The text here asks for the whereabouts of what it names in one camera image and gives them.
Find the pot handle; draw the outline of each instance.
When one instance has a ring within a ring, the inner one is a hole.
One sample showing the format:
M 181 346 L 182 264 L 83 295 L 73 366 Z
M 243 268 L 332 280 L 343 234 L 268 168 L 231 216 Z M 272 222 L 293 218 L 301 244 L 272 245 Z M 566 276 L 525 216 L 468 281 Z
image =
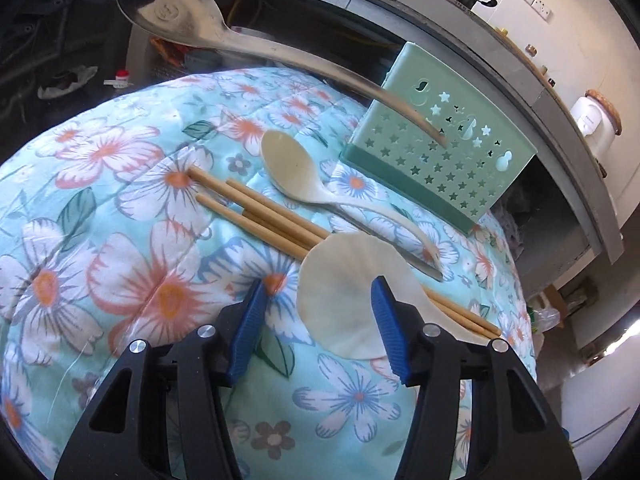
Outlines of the pot handle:
M 495 7 L 498 4 L 498 0 L 488 0 L 487 2 L 478 0 L 478 3 L 483 4 L 485 7 Z

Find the tablecloth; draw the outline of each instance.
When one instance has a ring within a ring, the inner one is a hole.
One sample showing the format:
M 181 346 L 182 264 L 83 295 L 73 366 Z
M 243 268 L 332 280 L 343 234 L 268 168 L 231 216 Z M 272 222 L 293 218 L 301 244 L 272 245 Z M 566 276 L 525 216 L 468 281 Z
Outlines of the tablecloth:
M 345 360 L 316 344 L 296 313 L 299 263 L 201 208 L 199 188 L 184 173 L 195 164 L 220 179 L 234 177 L 327 229 L 350 229 L 271 185 L 260 159 L 269 128 L 295 136 L 332 191 L 415 221 L 444 266 L 444 282 L 429 285 L 498 324 L 535 374 L 529 318 L 500 226 L 487 214 L 465 237 L 338 163 L 364 111 L 286 68 L 191 75 L 86 111 L 2 165 L 2 416 L 48 478 L 129 341 L 179 340 L 240 300 L 255 278 L 271 294 L 265 326 L 247 374 L 223 396 L 244 477 L 393 477 L 415 392 L 399 383 L 386 358 Z M 403 229 L 351 211 L 420 255 Z M 176 413 L 170 395 L 171 460 L 181 476 Z M 470 428 L 463 381 L 453 478 L 466 467 Z

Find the green plastic basket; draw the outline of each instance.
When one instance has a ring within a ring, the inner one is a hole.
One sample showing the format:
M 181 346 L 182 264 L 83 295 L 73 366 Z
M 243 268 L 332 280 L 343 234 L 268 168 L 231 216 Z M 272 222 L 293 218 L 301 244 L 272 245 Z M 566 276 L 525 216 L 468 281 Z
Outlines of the green plastic basket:
M 536 154 L 524 134 L 460 74 L 406 43 L 383 87 L 448 140 L 374 101 L 340 160 L 468 233 Z

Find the beige plastic spoon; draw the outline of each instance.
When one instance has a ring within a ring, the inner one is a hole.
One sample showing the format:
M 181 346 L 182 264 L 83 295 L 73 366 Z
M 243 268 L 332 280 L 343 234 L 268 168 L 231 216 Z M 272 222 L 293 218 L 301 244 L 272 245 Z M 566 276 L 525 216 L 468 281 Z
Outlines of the beige plastic spoon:
M 118 0 L 118 5 L 132 23 L 164 40 L 265 57 L 350 86 L 359 94 L 384 103 L 446 146 L 446 138 L 419 112 L 365 77 L 303 50 L 232 31 L 214 0 Z
M 392 209 L 366 200 L 341 196 L 324 187 L 316 171 L 313 159 L 293 137 L 277 130 L 268 130 L 262 136 L 262 160 L 273 183 L 285 195 L 311 204 L 350 205 L 373 211 L 400 224 L 427 249 L 439 270 L 440 253 L 431 239 L 422 230 Z

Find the silver screw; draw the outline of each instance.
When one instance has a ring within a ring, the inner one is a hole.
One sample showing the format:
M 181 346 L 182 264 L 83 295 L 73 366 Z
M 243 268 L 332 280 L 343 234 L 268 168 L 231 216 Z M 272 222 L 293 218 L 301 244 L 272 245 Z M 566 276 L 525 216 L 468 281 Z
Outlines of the silver screw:
M 433 323 L 427 323 L 422 327 L 422 333 L 427 337 L 438 337 L 440 335 L 440 327 Z
M 491 342 L 491 346 L 494 347 L 496 352 L 500 352 L 501 354 L 505 353 L 509 349 L 509 343 L 504 339 L 494 339 Z
M 142 339 L 136 339 L 129 345 L 129 351 L 133 354 L 139 354 L 146 348 L 146 343 Z
M 211 337 L 216 333 L 216 327 L 213 325 L 203 325 L 198 329 L 198 335 L 201 338 Z

